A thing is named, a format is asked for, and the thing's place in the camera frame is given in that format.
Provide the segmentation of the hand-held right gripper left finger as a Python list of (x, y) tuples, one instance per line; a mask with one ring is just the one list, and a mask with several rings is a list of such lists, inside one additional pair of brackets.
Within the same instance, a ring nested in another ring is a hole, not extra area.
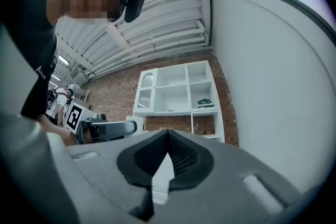
[(153, 203), (152, 191), (129, 184), (117, 166), (121, 152), (157, 134), (65, 148), (71, 167), (67, 189), (80, 224), (169, 224), (166, 207)]

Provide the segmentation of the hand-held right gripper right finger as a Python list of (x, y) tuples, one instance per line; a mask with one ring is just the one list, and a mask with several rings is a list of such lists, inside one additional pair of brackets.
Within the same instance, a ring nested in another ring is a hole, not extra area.
[(197, 187), (172, 191), (165, 205), (154, 207), (154, 224), (266, 224), (271, 214), (244, 184), (256, 176), (284, 208), (300, 199), (300, 192), (278, 172), (245, 150), (180, 131), (180, 135), (206, 148), (214, 167)]

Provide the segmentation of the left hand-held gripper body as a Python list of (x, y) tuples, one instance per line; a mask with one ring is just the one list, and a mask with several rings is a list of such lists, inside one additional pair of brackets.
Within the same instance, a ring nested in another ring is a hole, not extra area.
[(93, 112), (84, 106), (72, 103), (65, 115), (65, 128), (74, 135), (77, 144), (100, 142), (98, 127), (92, 123), (106, 122), (106, 115)]

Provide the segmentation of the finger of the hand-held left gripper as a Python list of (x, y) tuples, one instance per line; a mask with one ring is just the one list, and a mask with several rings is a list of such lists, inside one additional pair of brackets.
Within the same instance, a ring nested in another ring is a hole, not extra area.
[(131, 135), (138, 129), (135, 121), (108, 122), (105, 124), (107, 139)]

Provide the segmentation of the person's left forearm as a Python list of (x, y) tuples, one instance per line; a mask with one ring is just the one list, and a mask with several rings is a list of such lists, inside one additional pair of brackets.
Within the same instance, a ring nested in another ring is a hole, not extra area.
[(75, 135), (70, 130), (54, 125), (44, 114), (40, 115), (37, 121), (42, 125), (45, 132), (58, 134), (65, 146), (77, 145)]

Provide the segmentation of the white shelf cabinet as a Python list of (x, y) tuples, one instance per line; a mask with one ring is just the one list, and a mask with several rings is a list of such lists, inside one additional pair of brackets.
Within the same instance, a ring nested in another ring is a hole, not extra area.
[[(210, 99), (214, 107), (197, 108), (197, 101)], [(208, 61), (142, 71), (135, 95), (135, 116), (190, 116), (191, 133), (225, 141), (221, 105)], [(204, 134), (196, 127), (196, 119), (211, 116), (214, 133)]]

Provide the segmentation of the green packet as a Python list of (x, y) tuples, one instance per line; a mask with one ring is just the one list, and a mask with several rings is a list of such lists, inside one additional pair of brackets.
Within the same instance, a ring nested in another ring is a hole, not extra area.
[(197, 108), (211, 108), (214, 107), (213, 102), (210, 99), (201, 99), (197, 101)]

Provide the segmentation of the person's black T-shirt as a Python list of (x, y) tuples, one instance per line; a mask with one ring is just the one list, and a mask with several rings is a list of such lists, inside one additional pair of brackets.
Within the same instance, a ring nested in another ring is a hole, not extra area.
[(21, 114), (36, 119), (47, 110), (49, 81), (58, 61), (55, 26), (47, 18), (47, 0), (15, 0), (10, 8), (14, 14), (5, 19), (5, 25), (20, 53), (38, 75)]

